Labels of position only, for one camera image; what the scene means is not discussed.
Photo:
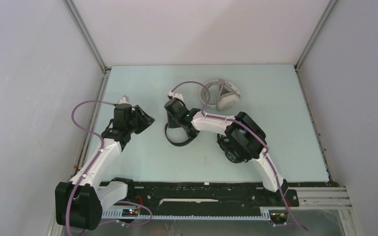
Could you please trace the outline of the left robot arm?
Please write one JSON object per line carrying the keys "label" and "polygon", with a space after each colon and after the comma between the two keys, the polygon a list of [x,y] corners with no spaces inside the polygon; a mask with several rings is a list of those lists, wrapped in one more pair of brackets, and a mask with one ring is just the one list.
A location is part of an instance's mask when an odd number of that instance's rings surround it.
{"label": "left robot arm", "polygon": [[55,189],[56,222],[66,227],[94,230],[102,214],[121,201],[130,205],[136,192],[122,181],[112,181],[99,189],[104,173],[119,157],[132,134],[140,134],[155,119],[138,105],[115,104],[113,118],[105,130],[97,135],[100,143],[94,157],[69,182],[60,182]]}

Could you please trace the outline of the small black on-ear headphones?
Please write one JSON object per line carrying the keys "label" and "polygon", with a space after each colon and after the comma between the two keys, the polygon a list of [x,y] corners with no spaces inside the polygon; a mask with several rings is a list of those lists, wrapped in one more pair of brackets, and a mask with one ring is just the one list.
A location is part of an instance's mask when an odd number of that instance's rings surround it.
{"label": "small black on-ear headphones", "polygon": [[198,133],[192,130],[186,131],[184,128],[172,127],[168,123],[164,126],[164,135],[166,140],[175,147],[184,147],[189,145],[197,137]]}

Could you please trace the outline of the black blue gaming headset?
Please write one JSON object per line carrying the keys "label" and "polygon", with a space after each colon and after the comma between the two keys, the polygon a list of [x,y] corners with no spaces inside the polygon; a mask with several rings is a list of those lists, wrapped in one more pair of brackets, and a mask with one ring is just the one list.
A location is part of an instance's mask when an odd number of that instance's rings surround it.
{"label": "black blue gaming headset", "polygon": [[225,157],[232,163],[249,162],[253,159],[253,156],[236,139],[218,134],[217,144],[224,152]]}

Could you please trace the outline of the white grey gaming headset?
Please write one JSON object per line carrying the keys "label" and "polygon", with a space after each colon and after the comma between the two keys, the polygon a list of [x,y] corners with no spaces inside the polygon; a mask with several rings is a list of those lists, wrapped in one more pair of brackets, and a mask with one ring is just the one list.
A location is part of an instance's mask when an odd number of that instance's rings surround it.
{"label": "white grey gaming headset", "polygon": [[204,105],[206,105],[208,101],[208,93],[206,89],[209,89],[212,86],[217,86],[215,102],[212,104],[208,102],[207,106],[209,108],[214,108],[217,111],[227,110],[241,100],[241,94],[238,88],[223,79],[211,80],[204,86],[206,88],[202,88],[200,91],[200,99]]}

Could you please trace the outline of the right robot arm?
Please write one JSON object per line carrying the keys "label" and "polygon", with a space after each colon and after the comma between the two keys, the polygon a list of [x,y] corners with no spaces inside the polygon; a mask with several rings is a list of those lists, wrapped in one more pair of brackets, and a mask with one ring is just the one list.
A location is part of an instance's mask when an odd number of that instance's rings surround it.
{"label": "right robot arm", "polygon": [[220,116],[195,108],[188,110],[178,98],[171,98],[164,107],[167,113],[165,130],[182,128],[187,136],[187,140],[181,143],[171,141],[172,145],[186,146],[201,131],[215,133],[218,145],[230,162],[253,163],[267,190],[266,198],[270,204],[278,206],[286,200],[286,192],[282,189],[285,179],[271,160],[266,134],[247,113]]}

